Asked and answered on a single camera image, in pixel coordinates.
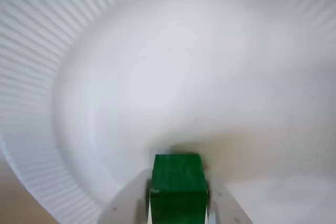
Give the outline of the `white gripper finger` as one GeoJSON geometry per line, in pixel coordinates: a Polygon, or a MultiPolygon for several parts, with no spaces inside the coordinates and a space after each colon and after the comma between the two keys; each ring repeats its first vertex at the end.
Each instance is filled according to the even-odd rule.
{"type": "Polygon", "coordinates": [[[98,223],[152,223],[150,171],[141,171],[104,207],[98,223]]]}
{"type": "Polygon", "coordinates": [[[252,224],[243,208],[219,180],[208,181],[207,223],[252,224]]]}

